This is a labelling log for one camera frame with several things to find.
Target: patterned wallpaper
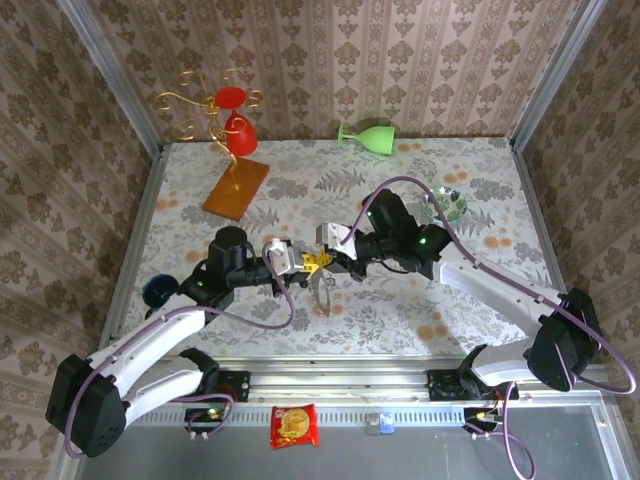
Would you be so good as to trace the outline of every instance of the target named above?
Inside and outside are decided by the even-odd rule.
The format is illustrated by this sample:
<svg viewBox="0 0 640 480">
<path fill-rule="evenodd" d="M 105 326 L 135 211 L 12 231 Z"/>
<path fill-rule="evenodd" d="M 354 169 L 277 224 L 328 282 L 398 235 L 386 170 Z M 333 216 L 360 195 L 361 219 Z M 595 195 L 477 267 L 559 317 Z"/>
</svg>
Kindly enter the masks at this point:
<svg viewBox="0 0 640 480">
<path fill-rule="evenodd" d="M 390 119 L 401 136 L 505 135 L 578 0 L 92 0 L 159 134 L 176 76 L 228 68 L 265 104 L 261 139 L 329 138 Z"/>
<path fill-rule="evenodd" d="M 565 280 L 589 291 L 639 374 L 639 1 L 607 2 L 524 155 Z M 639 401 L 618 398 L 636 452 Z"/>
<path fill-rule="evenodd" d="M 0 1 L 0 478 L 44 478 L 58 363 L 94 350 L 150 159 L 53 1 Z"/>
</svg>

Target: floral tablecloth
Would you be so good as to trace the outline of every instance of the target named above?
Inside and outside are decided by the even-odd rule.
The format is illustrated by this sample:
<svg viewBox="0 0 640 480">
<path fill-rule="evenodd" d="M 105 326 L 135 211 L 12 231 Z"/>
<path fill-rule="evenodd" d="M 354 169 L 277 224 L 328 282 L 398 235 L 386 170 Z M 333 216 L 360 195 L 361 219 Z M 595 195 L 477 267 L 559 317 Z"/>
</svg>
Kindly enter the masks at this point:
<svg viewBox="0 0 640 480">
<path fill-rule="evenodd" d="M 404 174 L 459 190 L 468 202 L 468 213 L 455 224 L 463 241 L 531 281 L 550 283 L 504 139 L 396 140 L 388 157 L 355 142 L 342 148 L 328 140 L 261 142 L 251 159 L 271 166 L 238 222 L 257 251 L 268 239 L 282 236 L 317 251 L 318 224 L 351 224 L 367 194 L 387 178 Z M 123 331 L 143 320 L 147 307 L 142 288 L 149 278 L 168 273 L 184 280 L 206 257 L 216 230 L 235 223 L 201 209 L 226 166 L 215 145 L 172 146 Z M 417 187 L 398 183 L 392 189 L 419 222 L 428 222 Z M 348 275 L 324 272 L 324 279 L 318 276 L 307 289 L 292 287 L 297 319 L 288 329 L 266 331 L 219 318 L 179 349 L 195 346 L 212 356 L 454 355 L 480 343 L 508 343 L 523 336 L 470 295 L 378 265 L 368 271 L 361 284 Z M 288 315 L 284 299 L 272 298 L 270 287 L 237 289 L 229 311 L 269 324 Z"/>
</svg>

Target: orange wooden base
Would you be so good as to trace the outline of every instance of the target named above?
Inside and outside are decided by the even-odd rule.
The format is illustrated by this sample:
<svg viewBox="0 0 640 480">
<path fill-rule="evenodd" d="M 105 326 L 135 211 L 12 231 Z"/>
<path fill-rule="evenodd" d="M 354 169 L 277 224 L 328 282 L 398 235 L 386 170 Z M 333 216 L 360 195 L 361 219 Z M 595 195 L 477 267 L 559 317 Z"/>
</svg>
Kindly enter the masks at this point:
<svg viewBox="0 0 640 480">
<path fill-rule="evenodd" d="M 269 165 L 238 157 L 238 166 L 233 171 L 233 175 L 229 171 L 230 168 L 231 165 L 209 194 L 202 209 L 205 212 L 238 221 L 269 173 Z M 238 181 L 238 189 L 236 189 L 234 177 Z"/>
</svg>

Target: snack bag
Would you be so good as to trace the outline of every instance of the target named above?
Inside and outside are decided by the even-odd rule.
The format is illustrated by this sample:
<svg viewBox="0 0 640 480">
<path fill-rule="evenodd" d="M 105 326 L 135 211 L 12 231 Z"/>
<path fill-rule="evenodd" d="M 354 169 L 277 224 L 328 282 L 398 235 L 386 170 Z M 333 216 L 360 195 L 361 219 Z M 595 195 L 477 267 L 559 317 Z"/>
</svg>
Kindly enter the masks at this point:
<svg viewBox="0 0 640 480">
<path fill-rule="evenodd" d="M 311 443 L 318 446 L 318 424 L 314 405 L 273 407 L 271 411 L 271 448 Z"/>
</svg>

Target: red snack package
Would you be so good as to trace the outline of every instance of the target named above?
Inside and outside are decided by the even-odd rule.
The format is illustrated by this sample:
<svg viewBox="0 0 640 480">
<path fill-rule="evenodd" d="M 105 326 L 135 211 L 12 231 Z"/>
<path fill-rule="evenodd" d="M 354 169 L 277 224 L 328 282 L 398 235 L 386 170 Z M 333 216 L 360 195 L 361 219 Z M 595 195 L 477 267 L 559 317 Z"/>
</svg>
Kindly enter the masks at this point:
<svg viewBox="0 0 640 480">
<path fill-rule="evenodd" d="M 283 448 L 291 445 L 310 443 L 317 447 L 318 423 L 316 407 L 282 408 L 273 407 L 271 411 L 271 448 Z"/>
</svg>

